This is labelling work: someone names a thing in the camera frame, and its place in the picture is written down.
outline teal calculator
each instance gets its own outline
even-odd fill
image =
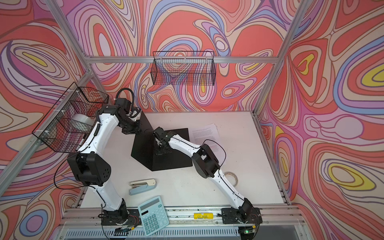
[[[168,216],[160,196],[140,204],[139,213],[145,236],[154,234],[169,224]]]

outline psychedelic patterned wall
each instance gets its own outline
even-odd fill
[[[384,239],[384,2],[315,0],[258,118],[312,235]]]
[[[228,66],[227,76],[216,74],[214,86],[153,85],[150,64],[97,63],[93,69],[111,98],[120,88],[129,87],[143,111],[253,110],[272,64]],[[121,96],[131,99],[125,93]]]
[[[217,56],[276,56],[294,0],[73,0],[66,15],[89,56],[151,56],[212,49]]]
[[[276,56],[296,1],[65,2],[63,13],[86,55],[151,56],[212,50],[216,56]],[[144,111],[253,110],[271,65],[218,64],[216,85],[152,86],[150,64],[95,64],[111,97],[134,88]]]
[[[64,90],[83,75],[42,0],[0,1],[0,172]],[[52,176],[66,154],[42,145],[0,198],[0,239],[47,239],[77,191]],[[68,166],[62,186],[76,185]]]

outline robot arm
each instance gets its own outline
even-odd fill
[[[79,151],[68,159],[75,179],[90,186],[89,189],[99,195],[105,203],[103,208],[106,220],[112,219],[118,225],[123,224],[129,215],[124,200],[109,180],[111,167],[104,161],[103,151],[116,126],[121,127],[125,134],[140,131],[140,110],[136,109],[132,113],[129,107],[130,102],[121,98],[117,99],[115,105],[102,107],[96,113],[98,122],[89,137]],[[241,222],[247,221],[252,204],[224,176],[215,154],[208,145],[193,144],[172,131],[165,132],[160,127],[154,131],[154,135],[158,145],[155,146],[156,154],[161,155],[176,149],[191,157],[200,176],[209,178],[223,192],[231,206],[237,209]]]
[[[154,135],[160,148],[158,152],[167,152],[172,148],[190,156],[200,176],[211,180],[226,196],[231,206],[238,209],[238,218],[246,222],[252,211],[252,204],[224,176],[215,154],[208,145],[196,145],[172,131],[165,132],[160,127],[154,131]]]

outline vent grille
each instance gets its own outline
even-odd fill
[[[109,238],[156,238],[156,237],[238,237],[238,227],[166,227],[146,237],[143,228],[130,232],[115,233],[114,229],[105,229]],[[101,228],[68,229],[65,239],[105,239]]]

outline stapler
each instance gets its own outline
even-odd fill
[[[129,185],[132,186],[132,189],[129,190],[129,194],[135,195],[154,189],[156,187],[156,181],[155,179],[147,179],[130,182]]]

